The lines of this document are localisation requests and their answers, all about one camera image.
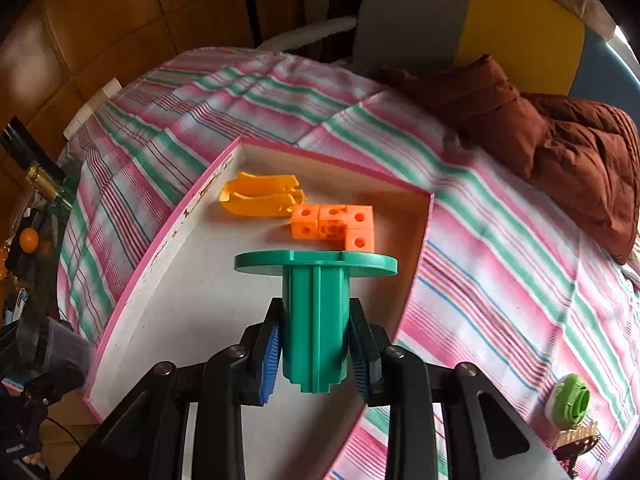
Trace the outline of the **dark brown spiky hairbrush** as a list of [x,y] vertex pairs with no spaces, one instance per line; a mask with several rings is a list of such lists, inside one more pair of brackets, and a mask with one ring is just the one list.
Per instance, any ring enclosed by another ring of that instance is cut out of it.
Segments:
[[600,441],[597,422],[587,422],[574,429],[563,430],[555,440],[553,454],[571,479],[578,477],[578,458],[589,453]]

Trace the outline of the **green flanged plastic column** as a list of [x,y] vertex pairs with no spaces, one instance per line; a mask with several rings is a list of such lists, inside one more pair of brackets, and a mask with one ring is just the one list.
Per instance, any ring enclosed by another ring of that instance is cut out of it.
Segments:
[[319,394],[347,375],[350,281],[393,276],[398,262],[375,252],[275,249],[236,255],[234,268],[282,278],[283,375]]

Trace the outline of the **left handheld gripper device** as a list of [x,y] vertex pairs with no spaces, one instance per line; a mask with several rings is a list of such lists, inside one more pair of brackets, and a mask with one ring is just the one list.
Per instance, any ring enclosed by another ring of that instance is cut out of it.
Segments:
[[3,129],[1,144],[36,196],[9,249],[9,271],[32,278],[32,290],[21,316],[1,329],[1,377],[24,380],[20,393],[1,389],[1,477],[47,479],[46,466],[25,458],[42,450],[40,426],[49,408],[85,385],[90,364],[88,342],[70,323],[54,318],[58,263],[81,162],[58,166],[16,117]]

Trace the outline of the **pink-rimmed white tray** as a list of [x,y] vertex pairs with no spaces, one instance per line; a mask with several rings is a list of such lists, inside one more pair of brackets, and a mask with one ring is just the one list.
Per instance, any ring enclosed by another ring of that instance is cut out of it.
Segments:
[[[241,252],[297,247],[286,220],[239,217],[221,206],[222,188],[241,171],[292,174],[311,203],[373,208],[375,249],[394,257],[398,272],[392,278],[356,278],[352,296],[371,322],[389,333],[398,329],[430,220],[431,194],[350,162],[241,138],[186,193],[118,300],[85,395],[97,419],[110,414],[154,364],[203,362],[238,342],[280,295],[280,278],[234,268]],[[352,379],[327,394],[310,394],[279,378],[264,408],[242,411],[247,477],[323,478],[362,409]]]

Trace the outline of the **striped pink green bedsheet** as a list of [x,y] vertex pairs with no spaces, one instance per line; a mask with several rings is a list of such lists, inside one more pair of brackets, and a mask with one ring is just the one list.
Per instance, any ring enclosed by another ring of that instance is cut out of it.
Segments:
[[376,82],[287,53],[198,49],[102,104],[60,161],[81,173],[58,266],[64,320],[96,346],[170,215],[241,138],[423,188],[432,211],[394,337],[440,365],[477,364],[541,439],[553,383],[585,379],[604,479],[639,426],[639,298],[548,197]]

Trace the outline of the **orange connected cube blocks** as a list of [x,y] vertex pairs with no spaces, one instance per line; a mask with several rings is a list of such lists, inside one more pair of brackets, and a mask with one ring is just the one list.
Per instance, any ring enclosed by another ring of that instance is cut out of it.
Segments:
[[375,252],[372,206],[299,204],[290,211],[294,240],[343,242],[346,252]]

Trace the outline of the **orange curved track piece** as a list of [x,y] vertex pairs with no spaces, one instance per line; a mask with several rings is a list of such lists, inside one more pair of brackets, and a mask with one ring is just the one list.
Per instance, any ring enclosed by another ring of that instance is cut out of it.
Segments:
[[294,174],[255,176],[241,171],[228,181],[219,194],[219,203],[242,217],[288,217],[306,196]]

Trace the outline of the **rust brown quilted blanket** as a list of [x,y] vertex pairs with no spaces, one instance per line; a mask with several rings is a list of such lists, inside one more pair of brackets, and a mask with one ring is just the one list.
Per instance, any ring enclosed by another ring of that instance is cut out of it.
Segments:
[[383,65],[375,78],[546,193],[619,264],[639,221],[639,133],[620,108],[516,88],[489,55],[465,66]]

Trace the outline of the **grey yellow blue headboard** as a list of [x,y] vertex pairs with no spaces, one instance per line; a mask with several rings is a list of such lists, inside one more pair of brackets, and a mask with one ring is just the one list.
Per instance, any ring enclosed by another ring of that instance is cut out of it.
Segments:
[[488,54],[518,90],[639,115],[639,60],[600,0],[362,0],[366,65],[465,65]]

